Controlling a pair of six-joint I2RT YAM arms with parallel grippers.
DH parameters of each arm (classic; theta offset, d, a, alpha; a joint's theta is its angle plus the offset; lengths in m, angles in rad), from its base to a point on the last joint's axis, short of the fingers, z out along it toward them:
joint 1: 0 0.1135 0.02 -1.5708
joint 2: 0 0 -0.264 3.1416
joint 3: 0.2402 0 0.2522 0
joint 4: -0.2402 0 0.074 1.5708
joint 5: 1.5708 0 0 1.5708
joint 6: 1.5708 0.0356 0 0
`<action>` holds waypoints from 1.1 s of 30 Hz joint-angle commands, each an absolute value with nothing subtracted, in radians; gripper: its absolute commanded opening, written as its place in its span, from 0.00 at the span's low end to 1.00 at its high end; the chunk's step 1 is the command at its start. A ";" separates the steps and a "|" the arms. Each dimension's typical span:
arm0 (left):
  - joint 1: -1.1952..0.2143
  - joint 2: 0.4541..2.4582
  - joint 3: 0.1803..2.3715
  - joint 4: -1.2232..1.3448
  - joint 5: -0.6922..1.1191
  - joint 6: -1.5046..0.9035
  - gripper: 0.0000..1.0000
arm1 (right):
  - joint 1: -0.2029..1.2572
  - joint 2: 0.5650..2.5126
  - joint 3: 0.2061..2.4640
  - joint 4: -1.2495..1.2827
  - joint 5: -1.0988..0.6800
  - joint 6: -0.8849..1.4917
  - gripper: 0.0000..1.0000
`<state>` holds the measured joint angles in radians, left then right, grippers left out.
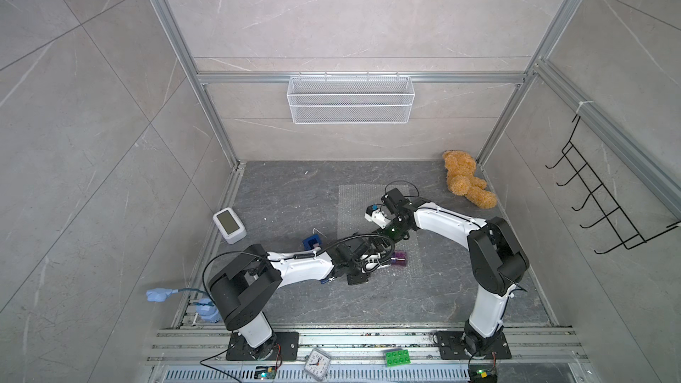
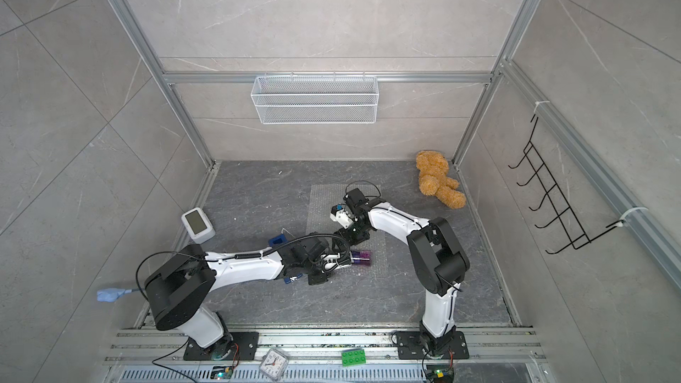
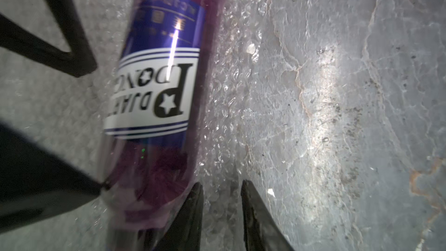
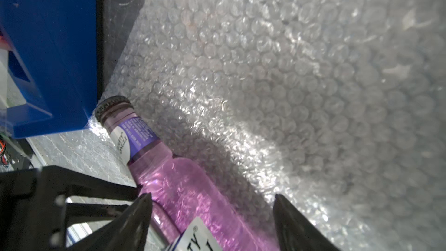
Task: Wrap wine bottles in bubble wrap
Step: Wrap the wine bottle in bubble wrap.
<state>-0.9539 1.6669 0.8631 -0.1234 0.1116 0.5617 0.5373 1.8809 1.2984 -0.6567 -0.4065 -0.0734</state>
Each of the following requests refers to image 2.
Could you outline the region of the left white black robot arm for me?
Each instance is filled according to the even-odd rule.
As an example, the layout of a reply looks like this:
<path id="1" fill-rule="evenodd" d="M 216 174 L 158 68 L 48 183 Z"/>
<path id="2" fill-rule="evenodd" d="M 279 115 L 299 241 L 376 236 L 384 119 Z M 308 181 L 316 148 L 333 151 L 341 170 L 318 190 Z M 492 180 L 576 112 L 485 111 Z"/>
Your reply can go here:
<path id="1" fill-rule="evenodd" d="M 219 314 L 204 305 L 209 294 L 231 285 L 300 275 L 323 284 L 339 266 L 351 262 L 351 244 L 338 232 L 312 232 L 253 252 L 207 252 L 191 244 L 167 254 L 170 259 L 138 286 L 155 328 L 177 329 L 200 348 L 214 349 L 231 344 L 232 335 Z"/>

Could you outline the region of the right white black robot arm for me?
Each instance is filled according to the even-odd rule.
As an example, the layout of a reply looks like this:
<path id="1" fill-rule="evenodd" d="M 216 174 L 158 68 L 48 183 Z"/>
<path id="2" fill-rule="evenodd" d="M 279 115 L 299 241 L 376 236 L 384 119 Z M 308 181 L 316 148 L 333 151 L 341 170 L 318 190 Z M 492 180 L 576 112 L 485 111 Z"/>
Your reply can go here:
<path id="1" fill-rule="evenodd" d="M 454 320 L 457 294 L 470 261 L 447 220 L 410 215 L 381 198 L 365 196 L 358 188 L 332 207 L 330 218 L 342 227 L 338 234 L 351 245 L 377 231 L 399 239 L 410 250 L 416 276 L 426 290 L 425 311 L 420 329 L 394 333 L 398 357 L 470 358 L 465 335 Z"/>

